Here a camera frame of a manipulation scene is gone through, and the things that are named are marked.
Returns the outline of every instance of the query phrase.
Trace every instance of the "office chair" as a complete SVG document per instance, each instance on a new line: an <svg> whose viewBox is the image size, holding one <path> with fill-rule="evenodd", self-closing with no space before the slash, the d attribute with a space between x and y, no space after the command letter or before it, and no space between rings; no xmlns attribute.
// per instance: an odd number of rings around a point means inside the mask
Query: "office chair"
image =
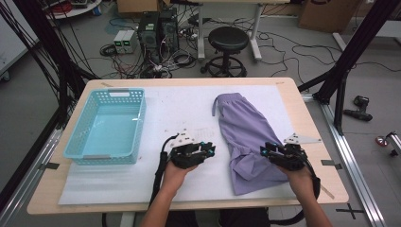
<svg viewBox="0 0 401 227"><path fill-rule="evenodd" d="M209 72L213 78L244 78L247 76L247 70L242 62L230 56L239 54L248 45L249 37L244 31L236 27L222 26L212 30L208 40L210 45L216 49L216 53L223 52L223 56L207 62L200 69L201 73Z"/></svg>

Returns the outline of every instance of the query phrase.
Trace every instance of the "lavender cloth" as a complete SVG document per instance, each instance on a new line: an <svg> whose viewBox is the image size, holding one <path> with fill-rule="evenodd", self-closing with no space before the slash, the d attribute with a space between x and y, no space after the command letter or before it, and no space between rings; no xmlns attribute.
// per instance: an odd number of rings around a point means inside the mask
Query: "lavender cloth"
<svg viewBox="0 0 401 227"><path fill-rule="evenodd" d="M220 131L231 153L235 194L243 195L286 182L287 176L260 155L260 146L265 142L281 144L263 114L239 93L216 97L213 115L217 105Z"/></svg>

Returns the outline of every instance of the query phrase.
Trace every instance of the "light blue basket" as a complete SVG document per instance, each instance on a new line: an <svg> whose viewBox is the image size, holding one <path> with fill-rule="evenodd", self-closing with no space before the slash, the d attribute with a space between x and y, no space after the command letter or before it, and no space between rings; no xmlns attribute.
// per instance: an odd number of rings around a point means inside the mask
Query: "light blue basket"
<svg viewBox="0 0 401 227"><path fill-rule="evenodd" d="M92 91L64 157L78 165L135 164L146 107L145 91L141 88Z"/></svg>

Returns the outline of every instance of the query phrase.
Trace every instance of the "human hand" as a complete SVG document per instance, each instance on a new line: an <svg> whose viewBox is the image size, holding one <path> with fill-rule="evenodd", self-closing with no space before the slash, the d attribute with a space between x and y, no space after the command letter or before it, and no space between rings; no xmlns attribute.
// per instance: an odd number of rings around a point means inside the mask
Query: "human hand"
<svg viewBox="0 0 401 227"><path fill-rule="evenodd" d="M278 168L288 176L289 185L299 202L316 200L313 193L311 174L307 167L304 166L297 171L289 171L280 166L278 166Z"/></svg>
<svg viewBox="0 0 401 227"><path fill-rule="evenodd" d="M172 162L168 162L160 191L174 197L177 194L178 189L183 185L183 180L185 179L186 174L194 170L196 167L198 166L182 169L176 167Z"/></svg>

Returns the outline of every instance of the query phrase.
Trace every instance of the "floor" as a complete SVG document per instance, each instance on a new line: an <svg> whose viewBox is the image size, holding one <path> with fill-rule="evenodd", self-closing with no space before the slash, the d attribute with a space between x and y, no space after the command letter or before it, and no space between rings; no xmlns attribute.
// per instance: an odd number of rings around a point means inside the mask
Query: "floor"
<svg viewBox="0 0 401 227"><path fill-rule="evenodd" d="M120 27L112 26L109 21L117 18L114 4L103 4L102 15L94 16L86 13L71 20L71 25L77 34L88 62L92 69L100 77L109 77L115 70L108 60L99 59L99 48L104 44L110 44ZM136 26L131 20L116 20L122 26ZM208 30L217 27L217 24L208 23ZM344 32L344 40L349 40L352 34L354 22L350 23L347 32ZM73 34L68 23L61 21L64 34L73 40ZM338 48L331 34L318 31L305 30L297 27L297 19L293 17L265 17L261 19L259 45L263 61L256 62L252 58L249 47L237 55L246 65L248 77L291 77L300 85L322 73L328 71L333 65L333 59L325 48L307 48L302 45L325 45ZM186 46L185 40L181 41L181 47ZM196 51L187 49L194 56ZM386 65L391 69L400 69L401 61L400 45L391 38L375 38L358 62L375 61ZM206 46L206 58L215 56L214 49ZM336 60L340 52L332 50ZM124 62L133 63L136 55L122 57ZM188 69L180 69L173 72L173 78L205 78L209 77L200 73L201 63ZM20 164L48 119L57 109L57 100L54 98L42 71L36 62L28 55L24 55L10 69L11 80L0 83L0 150L3 158L0 159L0 188L9 180L13 169ZM353 69L347 80L344 109L355 110L352 103L355 96L367 96L370 98L367 113L374 118L370 122L363 122L345 116L343 118L343 131L353 151L357 163L370 187L375 201L386 221L387 226L401 226L400 205L401 196L401 160L390 157L391 147L382 148L375 142L378 135L386 135L391 131L401 129L401 121L398 119L401 106L396 101L401 92L401 73L392 72L375 63L359 64ZM317 92L320 85L310 88L309 93ZM335 96L331 100L334 110ZM335 146L331 132L324 120L320 105L317 102L307 102L307 108L312 115L322 139L336 163L342 160ZM339 174L350 196L348 204L323 205L324 211L333 222L334 226L369 226L370 222L363 213L363 206L355 192L345 169L340 169ZM31 216L26 213L26 204L22 204L19 212L8 226L100 226L100 214L85 215L60 215L60 216ZM270 209L270 218L290 218L300 208L274 207ZM217 226L217 211L199 211L197 213L200 226ZM135 225L139 226L143 214L138 214ZM121 214L109 214L107 216L109 226L118 226ZM305 226L302 221L294 226Z"/></svg>

